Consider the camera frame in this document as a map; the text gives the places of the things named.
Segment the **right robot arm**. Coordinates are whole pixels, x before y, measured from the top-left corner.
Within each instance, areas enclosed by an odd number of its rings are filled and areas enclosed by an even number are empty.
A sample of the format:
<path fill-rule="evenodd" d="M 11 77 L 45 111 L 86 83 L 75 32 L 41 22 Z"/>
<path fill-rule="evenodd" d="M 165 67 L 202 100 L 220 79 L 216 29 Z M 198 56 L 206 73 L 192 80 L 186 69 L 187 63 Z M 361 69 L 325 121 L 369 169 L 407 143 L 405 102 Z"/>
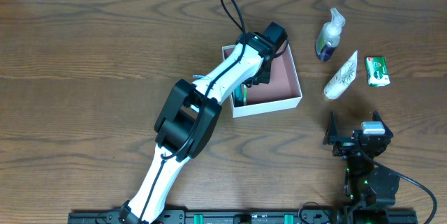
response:
<path fill-rule="evenodd" d="M 374 164 L 390 144 L 393 133 L 373 112 L 371 121 L 361 123 L 347 137 L 338 133 L 335 114 L 330 119 L 323 143 L 332 146 L 333 156 L 346 161 L 344 192 L 351 202 L 333 214 L 333 223 L 389 223 L 388 208 L 395 204 L 399 177 Z"/>

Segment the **green white toothbrush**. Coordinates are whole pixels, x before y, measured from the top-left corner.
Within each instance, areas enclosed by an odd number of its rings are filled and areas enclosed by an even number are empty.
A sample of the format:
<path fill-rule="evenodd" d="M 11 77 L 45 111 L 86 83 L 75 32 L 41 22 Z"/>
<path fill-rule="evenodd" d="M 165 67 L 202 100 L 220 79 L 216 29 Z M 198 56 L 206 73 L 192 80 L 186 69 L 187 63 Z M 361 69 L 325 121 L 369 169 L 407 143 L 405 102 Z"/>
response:
<path fill-rule="evenodd" d="M 243 86 L 243 92 L 242 92 L 242 101 L 243 101 L 243 105 L 246 106 L 247 105 L 247 86 Z"/>

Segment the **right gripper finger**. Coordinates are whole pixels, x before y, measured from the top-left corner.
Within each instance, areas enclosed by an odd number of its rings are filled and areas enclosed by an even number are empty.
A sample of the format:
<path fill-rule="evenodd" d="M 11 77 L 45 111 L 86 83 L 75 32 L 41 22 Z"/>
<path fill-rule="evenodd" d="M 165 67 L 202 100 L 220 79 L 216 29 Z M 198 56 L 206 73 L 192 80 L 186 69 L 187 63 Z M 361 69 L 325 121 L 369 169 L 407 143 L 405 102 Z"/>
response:
<path fill-rule="evenodd" d="M 334 145 L 336 141 L 337 141 L 337 122 L 335 119 L 334 112 L 331 111 L 328 128 L 327 128 L 327 130 L 325 132 L 325 136 L 323 138 L 323 144 Z"/>
<path fill-rule="evenodd" d="M 389 127 L 387 127 L 387 125 L 383 122 L 382 118 L 380 117 L 379 113 L 375 110 L 372 113 L 372 121 L 374 122 L 380 122 L 382 125 L 382 128 L 384 130 L 383 135 L 386 135 L 388 137 L 392 137 L 393 136 L 393 132 L 389 129 Z"/>

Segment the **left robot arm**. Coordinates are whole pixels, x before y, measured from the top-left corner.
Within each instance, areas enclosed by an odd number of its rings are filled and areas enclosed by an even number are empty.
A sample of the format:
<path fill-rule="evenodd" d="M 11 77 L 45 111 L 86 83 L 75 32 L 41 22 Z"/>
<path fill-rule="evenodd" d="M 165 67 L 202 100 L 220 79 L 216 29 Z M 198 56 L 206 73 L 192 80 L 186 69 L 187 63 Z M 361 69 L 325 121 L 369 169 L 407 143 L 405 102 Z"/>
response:
<path fill-rule="evenodd" d="M 272 60 L 286 49 L 285 28 L 271 22 L 264 32 L 243 32 L 232 53 L 206 76 L 178 81 L 154 125 L 157 133 L 152 164 L 136 195 L 120 209 L 120 223 L 153 223 L 180 170 L 209 142 L 234 90 L 270 81 Z"/>

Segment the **teal toothpaste tube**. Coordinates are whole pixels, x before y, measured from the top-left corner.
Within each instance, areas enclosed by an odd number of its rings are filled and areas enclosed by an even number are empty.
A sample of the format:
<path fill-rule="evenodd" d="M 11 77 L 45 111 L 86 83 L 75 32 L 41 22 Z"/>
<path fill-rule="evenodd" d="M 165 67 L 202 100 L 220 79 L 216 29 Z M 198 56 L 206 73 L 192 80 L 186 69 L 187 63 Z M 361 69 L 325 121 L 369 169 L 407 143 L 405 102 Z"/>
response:
<path fill-rule="evenodd" d="M 244 105 L 243 85 L 239 85 L 233 92 L 233 102 L 235 107 L 241 107 Z"/>

